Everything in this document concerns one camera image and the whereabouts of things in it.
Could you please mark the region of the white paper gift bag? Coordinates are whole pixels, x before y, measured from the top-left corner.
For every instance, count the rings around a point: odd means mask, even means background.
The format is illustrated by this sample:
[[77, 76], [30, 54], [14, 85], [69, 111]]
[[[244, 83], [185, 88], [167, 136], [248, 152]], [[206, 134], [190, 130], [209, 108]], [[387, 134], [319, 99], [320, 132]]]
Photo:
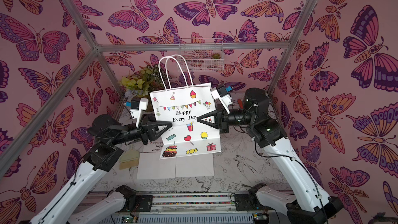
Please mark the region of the white paper gift bag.
[[162, 142], [152, 142], [140, 152], [137, 180], [171, 179], [176, 177], [176, 159], [162, 157]]

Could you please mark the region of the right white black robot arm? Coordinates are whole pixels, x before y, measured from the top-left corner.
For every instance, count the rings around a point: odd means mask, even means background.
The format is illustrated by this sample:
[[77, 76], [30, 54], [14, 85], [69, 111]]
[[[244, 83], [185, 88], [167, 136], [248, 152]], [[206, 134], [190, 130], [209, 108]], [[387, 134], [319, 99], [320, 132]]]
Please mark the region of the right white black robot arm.
[[228, 133], [230, 127], [240, 127], [263, 150], [262, 158], [270, 158], [289, 183], [291, 195], [258, 184], [249, 191], [259, 204], [284, 214], [292, 224], [325, 224], [341, 209], [338, 197], [330, 196], [316, 182], [293, 149], [285, 130], [268, 114], [270, 99], [265, 90], [250, 88], [245, 92], [242, 107], [229, 109], [230, 87], [211, 89], [219, 100], [216, 110], [198, 117], [198, 122]]

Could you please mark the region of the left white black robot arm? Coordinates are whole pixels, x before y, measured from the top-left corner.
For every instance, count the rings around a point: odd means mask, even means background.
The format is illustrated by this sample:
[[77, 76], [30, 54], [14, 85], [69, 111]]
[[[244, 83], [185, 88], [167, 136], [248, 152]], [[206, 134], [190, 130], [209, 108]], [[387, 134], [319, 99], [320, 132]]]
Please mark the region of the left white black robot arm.
[[50, 203], [28, 222], [30, 224], [95, 224], [120, 210], [131, 211], [137, 207], [137, 192], [123, 185], [103, 201], [73, 214], [75, 209], [118, 162], [124, 151], [118, 147], [125, 142], [155, 141], [172, 127], [169, 121], [157, 121], [153, 114], [145, 114], [139, 126], [122, 125], [108, 114], [94, 119], [88, 132], [95, 138], [93, 147], [83, 156], [66, 186]]

